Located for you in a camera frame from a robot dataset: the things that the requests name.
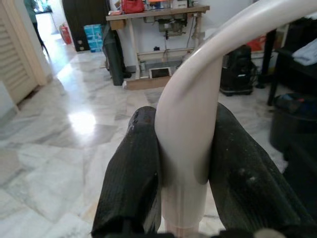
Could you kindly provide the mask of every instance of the red bag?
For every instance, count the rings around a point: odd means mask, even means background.
[[[144,5],[142,0],[122,0],[122,10],[125,14],[143,12]]]

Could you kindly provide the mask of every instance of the wooden table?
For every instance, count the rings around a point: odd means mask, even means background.
[[[168,54],[169,58],[183,57],[187,55],[188,53],[191,53],[194,50],[194,48],[183,48],[183,49],[153,51],[153,52],[143,52],[143,53],[139,52],[136,45],[137,40],[134,34],[132,19],[144,18],[144,17],[169,16],[169,15],[178,15],[178,14],[187,14],[188,17],[195,17],[196,26],[195,26],[194,34],[196,35],[195,47],[197,47],[202,41],[202,37],[200,35],[201,25],[202,25],[202,21],[201,21],[202,13],[205,13],[208,10],[210,10],[210,6],[197,5],[197,6],[188,7],[188,8],[178,8],[178,9],[169,8],[169,9],[149,10],[149,11],[140,12],[140,13],[107,16],[106,20],[110,23],[112,30],[122,29],[126,26],[126,23],[128,23],[132,46],[134,49],[135,62],[136,62],[135,80],[138,80],[140,79],[140,61],[162,59],[164,55],[166,54]]]

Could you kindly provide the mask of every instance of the black pants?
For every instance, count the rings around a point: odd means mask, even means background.
[[[38,30],[38,23],[37,23],[37,22],[36,22],[36,23],[33,23],[33,26],[34,26],[36,35],[38,36],[38,39],[39,39],[39,41],[40,41],[41,46],[42,46],[42,47],[45,46],[45,45],[44,45],[44,42],[42,41],[42,38],[41,38],[41,36],[40,36],[39,30]]]

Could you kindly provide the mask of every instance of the cable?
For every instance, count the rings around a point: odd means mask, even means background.
[[[193,17],[193,21],[192,21],[192,26],[190,28],[190,32],[189,32],[189,37],[188,37],[188,40],[187,40],[186,48],[188,48],[188,44],[189,44],[190,36],[192,34],[193,26],[194,26],[194,17]]]

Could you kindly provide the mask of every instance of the black speaker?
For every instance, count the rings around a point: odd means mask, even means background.
[[[226,96],[252,93],[251,48],[242,45],[225,55],[222,64],[220,91]]]

